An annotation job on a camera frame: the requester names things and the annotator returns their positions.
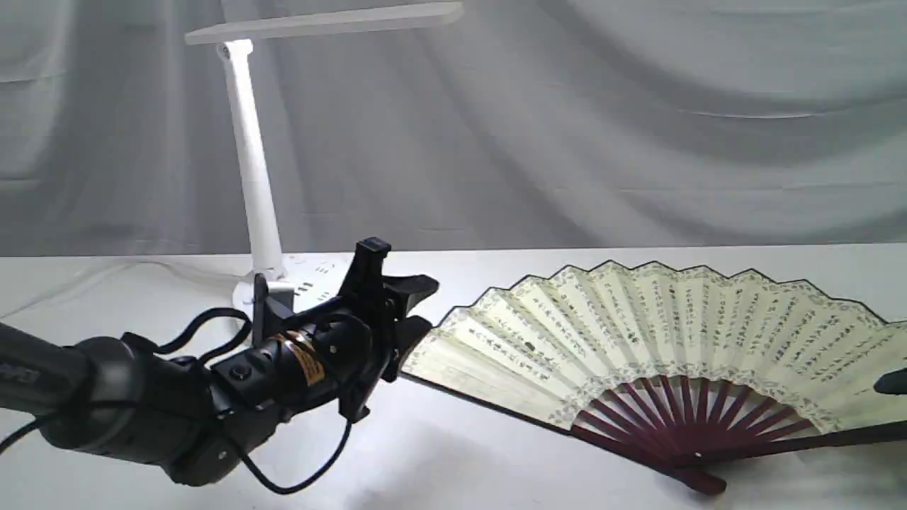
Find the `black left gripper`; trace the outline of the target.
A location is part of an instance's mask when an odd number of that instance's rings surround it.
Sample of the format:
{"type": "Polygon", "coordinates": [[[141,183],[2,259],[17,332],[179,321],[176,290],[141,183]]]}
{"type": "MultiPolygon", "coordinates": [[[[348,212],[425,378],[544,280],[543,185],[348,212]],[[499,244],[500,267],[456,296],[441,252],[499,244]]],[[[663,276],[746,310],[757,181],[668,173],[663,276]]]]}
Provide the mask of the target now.
{"type": "Polygon", "coordinates": [[[433,329],[424,317],[406,316],[437,293],[439,282],[428,275],[383,276],[390,249],[376,237],[357,242],[336,296],[288,317],[269,338],[269,403],[279,408],[281,421],[332,400],[343,419],[361,421],[383,369],[386,382],[395,382],[433,329]],[[390,342],[394,317],[402,320],[390,342]]]}

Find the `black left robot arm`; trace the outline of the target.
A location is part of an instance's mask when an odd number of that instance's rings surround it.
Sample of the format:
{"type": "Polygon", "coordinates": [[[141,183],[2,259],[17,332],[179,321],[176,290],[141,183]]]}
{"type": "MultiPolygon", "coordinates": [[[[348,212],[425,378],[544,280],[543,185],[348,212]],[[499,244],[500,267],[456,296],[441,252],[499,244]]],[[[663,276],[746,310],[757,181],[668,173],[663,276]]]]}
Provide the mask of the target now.
{"type": "Polygon", "coordinates": [[[31,414],[2,449],[34,431],[50,445],[159,467],[175,484],[218,483],[246,465],[281,496],[336,464],[380,381],[392,383],[433,325],[412,310],[439,290],[420,274],[389,276],[389,243],[357,242],[337,294],[295,312],[262,272],[252,313],[214,307],[166,344],[126,332],[56,346],[2,326],[2,407],[31,414]],[[250,458],[295,416],[336,402],[344,430],[330,458],[282,487],[250,458]]]}

